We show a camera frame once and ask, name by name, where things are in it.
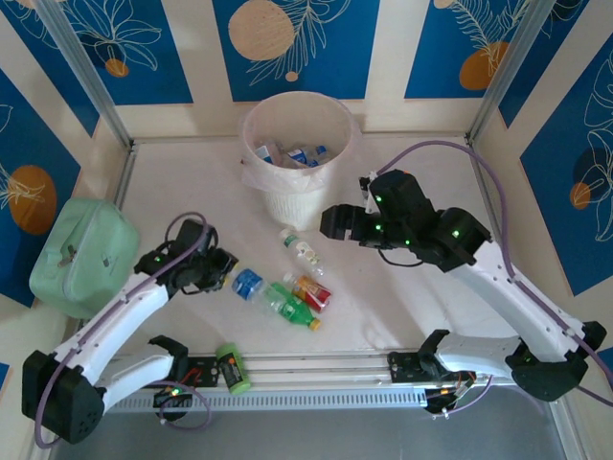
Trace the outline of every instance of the yellow cap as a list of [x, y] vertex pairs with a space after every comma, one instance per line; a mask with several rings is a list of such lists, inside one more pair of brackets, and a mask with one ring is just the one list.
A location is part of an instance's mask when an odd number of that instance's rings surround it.
[[308, 325], [308, 328], [311, 329], [312, 331], [317, 331], [321, 325], [322, 325], [322, 322], [319, 319], [315, 318], [310, 322], [310, 324]]

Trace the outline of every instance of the cable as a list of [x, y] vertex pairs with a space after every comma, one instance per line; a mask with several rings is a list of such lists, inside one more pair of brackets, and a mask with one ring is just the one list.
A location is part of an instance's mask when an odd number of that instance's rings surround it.
[[196, 425], [196, 426], [179, 426], [179, 425], [175, 425], [172, 422], [166, 420], [164, 418], [164, 407], [172, 401], [172, 398], [169, 398], [168, 400], [164, 401], [162, 403], [162, 405], [160, 405], [160, 419], [162, 419], [160, 422], [165, 425], [168, 426], [172, 429], [178, 429], [180, 431], [195, 431], [195, 430], [199, 430], [199, 429], [204, 429], [206, 428], [210, 423], [211, 423], [211, 405], [209, 404], [209, 402], [207, 401], [207, 399], [202, 396], [200, 393], [198, 393], [198, 391], [191, 387], [188, 386], [184, 383], [179, 383], [178, 381], [170, 381], [170, 380], [158, 380], [152, 383], [152, 385], [166, 385], [166, 386], [175, 386], [177, 388], [181, 388], [183, 391], [186, 391], [188, 393], [192, 393], [194, 396], [196, 396], [197, 398], [199, 398], [202, 403], [204, 404], [204, 406], [207, 408], [207, 420], [205, 420], [202, 424], [200, 425]]
[[469, 402], [468, 404], [463, 405], [462, 407], [456, 407], [456, 408], [455, 408], [455, 409], [453, 409], [453, 410], [448, 410], [448, 411], [446, 411], [446, 412], [445, 412], [445, 413], [443, 413], [443, 414], [436, 414], [436, 415], [433, 415], [432, 417], [433, 417], [434, 419], [438, 419], [438, 418], [440, 418], [440, 417], [447, 417], [447, 416], [449, 416], [449, 415], [451, 415], [451, 414], [456, 414], [456, 413], [460, 412], [461, 410], [468, 409], [469, 407], [471, 407], [472, 405], [474, 405], [474, 404], [476, 404], [478, 401], [480, 401], [480, 400], [481, 400], [481, 399], [482, 399], [482, 398], [483, 398], [483, 397], [486, 395], [486, 393], [487, 393], [487, 392], [489, 391], [489, 389], [491, 388], [491, 383], [493, 382], [493, 380], [494, 380], [494, 376], [489, 376], [488, 383], [486, 384], [486, 387], [483, 389], [483, 391], [482, 391], [481, 393], [479, 393], [479, 396], [478, 396], [477, 398], [475, 398], [474, 400], [472, 400], [472, 401], [471, 401], [471, 402]]
[[383, 254], [383, 251], [381, 251], [380, 249], [377, 249], [377, 251], [379, 253], [379, 256], [381, 256], [381, 259], [383, 259], [383, 262], [385, 262], [387, 265], [403, 266], [405, 268], [414, 268], [416, 266], [423, 265], [423, 261], [419, 261], [419, 262], [416, 262], [414, 264], [398, 264], [396, 262], [390, 261], [387, 257], [385, 257], [385, 255]]
[[[533, 300], [539, 307], [541, 307], [543, 309], [543, 311], [545, 311], [545, 313], [547, 313], [547, 315], [549, 317], [551, 317], [559, 325], [559, 327], [563, 331], [568, 333], [568, 335], [573, 340], [575, 340], [575, 342], [583, 350], [585, 350], [585, 352], [590, 357], [592, 357], [592, 359], [594, 359], [594, 361], [599, 365], [599, 367], [602, 369], [602, 371], [606, 375], [606, 379], [609, 382], [609, 386], [613, 390], [613, 372], [611, 372], [611, 370], [608, 368], [606, 363], [601, 359], [601, 357], [598, 356], [597, 353], [592, 349], [592, 347], [590, 347], [587, 343], [585, 343], [585, 341], [582, 338], [580, 338], [572, 330], [572, 328], [568, 324], [566, 324], [566, 322], [556, 314], [555, 311], [553, 311], [545, 302], [543, 302], [538, 297], [538, 295], [536, 295], [534, 292], [532, 292], [529, 287], [524, 285], [524, 283], [522, 283], [521, 281], [515, 279], [516, 272], [515, 272], [515, 269], [514, 269], [512, 263], [511, 263], [511, 251], [510, 251], [510, 245], [509, 245], [509, 208], [508, 208], [508, 204], [507, 204], [507, 195], [505, 193], [504, 187], [502, 186], [502, 182], [500, 181], [500, 178], [498, 177], [498, 174], [496, 174], [496, 172], [493, 170], [493, 168], [488, 164], [488, 162], [486, 162], [485, 159], [483, 159], [481, 157], [481, 155], [477, 154], [476, 151], [474, 151], [473, 149], [471, 149], [469, 147], [461, 146], [460, 144], [456, 144], [456, 143], [449, 142], [449, 141], [438, 141], [438, 140], [424, 141], [424, 142], [419, 142], [419, 143], [415, 144], [414, 146], [411, 146], [408, 149], [406, 149], [405, 151], [401, 152], [398, 156], [396, 156], [396, 158], [394, 158], [387, 165], [385, 165], [383, 168], [381, 168], [379, 171], [377, 171], [377, 175], [381, 175], [381, 174], [385, 173], [392, 166], [394, 166], [396, 164], [396, 162], [398, 162], [401, 158], [403, 158], [404, 156], [408, 155], [412, 151], [415, 151], [417, 149], [420, 149], [422, 147], [427, 147], [427, 146], [444, 146], [444, 147], [451, 147], [453, 149], [461, 150], [464, 153], [468, 154], [477, 163], [479, 163], [479, 165], [481, 167], [483, 167], [484, 170], [486, 170], [486, 172], [488, 173], [489, 177], [491, 178], [491, 180], [493, 181], [494, 185], [496, 186], [496, 190], [498, 191], [498, 195], [500, 196], [500, 210], [501, 210], [500, 214], [501, 214], [501, 221], [502, 221], [501, 222], [502, 223], [502, 232], [501, 232], [502, 233], [502, 235], [501, 235], [501, 238], [502, 238], [502, 241], [501, 241], [502, 258], [503, 258], [503, 261], [504, 261], [504, 264], [505, 264], [505, 269], [509, 273], [509, 276], [511, 277], [513, 282], [517, 285], [517, 287], [522, 292], [524, 292], [528, 297], [530, 297], [531, 300]], [[598, 397], [598, 398], [595, 398], [595, 399], [597, 401], [600, 401], [600, 402], [602, 402], [602, 400], [603, 400], [602, 397]]]
[[179, 221], [180, 219], [182, 219], [182, 218], [184, 218], [186, 216], [195, 216], [195, 217], [199, 218], [201, 223], [202, 223], [202, 234], [196, 240], [196, 242], [194, 244], [192, 244], [188, 249], [186, 249], [186, 251], [183, 252], [179, 257], [177, 257], [173, 261], [169, 262], [168, 264], [164, 265], [159, 270], [157, 270], [155, 273], [153, 273], [151, 276], [146, 278], [143, 282], [139, 283], [138, 286], [136, 286], [128, 294], [125, 295], [125, 298], [118, 300], [110, 309], [108, 309], [108, 311], [105, 314], [103, 314], [98, 319], [98, 321], [96, 321], [96, 323], [93, 324], [90, 327], [90, 329], [86, 333], [83, 334], [83, 337], [81, 337], [79, 339], [79, 341], [77, 342], [77, 344], [79, 345], [78, 348], [73, 348], [70, 352], [68, 352], [66, 357], [61, 361], [61, 363], [58, 365], [58, 367], [56, 368], [54, 373], [51, 375], [51, 378], [47, 382], [47, 385], [45, 386], [45, 388], [44, 388], [44, 390], [42, 392], [42, 395], [40, 397], [40, 401], [38, 402], [38, 408], [36, 409], [36, 416], [34, 418], [34, 440], [36, 442], [36, 445], [40, 449], [45, 449], [45, 448], [46, 449], [50, 449], [55, 444], [57, 444], [57, 442], [59, 442], [59, 439], [60, 439], [59, 437], [57, 437], [54, 441], [52, 441], [50, 443], [47, 443], [47, 442], [45, 442], [42, 439], [42, 417], [43, 417], [43, 414], [45, 412], [45, 407], [46, 407], [47, 402], [49, 400], [49, 396], [51, 395], [51, 391], [52, 391], [54, 385], [56, 384], [57, 378], [59, 377], [59, 374], [64, 370], [64, 368], [68, 365], [70, 360], [79, 352], [79, 349], [85, 343], [87, 343], [87, 340], [89, 340], [89, 338], [102, 326], [102, 324], [104, 324], [108, 320], [108, 318], [110, 318], [113, 314], [115, 314], [115, 312], [121, 306], [129, 303], [130, 300], [135, 295], [140, 293], [141, 289], [143, 289], [147, 285], [153, 283], [158, 277], [160, 277], [161, 275], [163, 275], [164, 273], [169, 271], [174, 266], [176, 266], [179, 263], [181, 263], [181, 261], [183, 261], [188, 256], [190, 256], [190, 254], [192, 254], [200, 246], [200, 244], [202, 244], [204, 242], [204, 240], [206, 238], [206, 235], [207, 235], [207, 227], [208, 227], [207, 220], [204, 218], [204, 216], [202, 216], [200, 213], [197, 213], [197, 212], [188, 212], [188, 213], [183, 213], [180, 216], [177, 216], [170, 223], [170, 225], [168, 226], [168, 228], [166, 230], [165, 237], [164, 237], [165, 240], [168, 239], [169, 232], [170, 232], [171, 228], [174, 226], [174, 224], [177, 221]]

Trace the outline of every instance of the zipper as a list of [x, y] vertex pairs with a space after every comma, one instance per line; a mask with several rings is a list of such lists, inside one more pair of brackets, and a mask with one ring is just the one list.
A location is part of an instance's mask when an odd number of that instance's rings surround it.
[[[87, 224], [87, 228], [85, 228], [85, 231], [83, 232], [83, 236], [81, 237], [80, 241], [79, 241], [79, 246], [81, 246], [83, 244], [84, 241], [87, 240], [87, 236], [89, 235], [89, 233], [91, 232], [92, 227], [94, 226], [94, 222], [96, 221], [96, 216], [98, 215], [98, 212], [100, 211], [100, 209], [103, 207], [104, 205], [104, 201], [101, 201], [98, 206], [96, 206], [96, 209], [94, 210], [91, 219], [89, 220], [89, 223]], [[71, 286], [71, 281], [73, 278], [73, 267], [75, 266], [75, 263], [77, 262], [77, 260], [79, 259], [79, 255], [82, 253], [82, 251], [80, 251], [79, 249], [74, 250], [68, 258], [64, 259], [64, 261], [67, 260], [67, 262], [64, 263], [64, 265], [68, 265], [70, 264], [70, 267], [68, 267], [68, 273], [66, 273], [66, 276], [64, 277], [64, 282], [62, 283], [62, 287], [61, 290], [64, 293], [64, 297], [66, 299], [68, 299], [71, 302], [77, 302], [77, 300], [71, 295], [70, 292], [70, 286]]]

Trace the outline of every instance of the green bottle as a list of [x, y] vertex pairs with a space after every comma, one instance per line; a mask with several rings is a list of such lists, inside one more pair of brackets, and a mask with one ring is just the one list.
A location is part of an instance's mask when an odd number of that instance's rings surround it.
[[304, 324], [312, 331], [317, 331], [319, 329], [322, 322], [313, 317], [310, 308], [305, 302], [295, 297], [280, 283], [273, 283], [271, 287], [279, 292], [285, 299], [285, 303], [277, 310], [278, 314], [291, 323]]

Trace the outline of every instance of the decorative wallpaper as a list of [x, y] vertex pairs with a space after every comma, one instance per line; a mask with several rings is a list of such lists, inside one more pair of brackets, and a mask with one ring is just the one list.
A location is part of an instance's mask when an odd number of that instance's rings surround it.
[[521, 162], [573, 293], [613, 275], [613, 35]]
[[404, 97], [480, 98], [533, 0], [432, 0]]
[[0, 71], [0, 293], [31, 306], [28, 280], [80, 166]]
[[540, 34], [499, 105], [507, 127], [511, 125], [532, 93], [588, 2], [589, 0], [556, 1], [549, 18], [543, 24]]
[[364, 99], [378, 0], [213, 0], [235, 102], [285, 91]]
[[[58, 3], [97, 68], [113, 101], [130, 104], [190, 104], [161, 0], [65, 0]], [[82, 115], [82, 90], [30, 0], [0, 0], [0, 8], [31, 53], [90, 128], [97, 114]]]

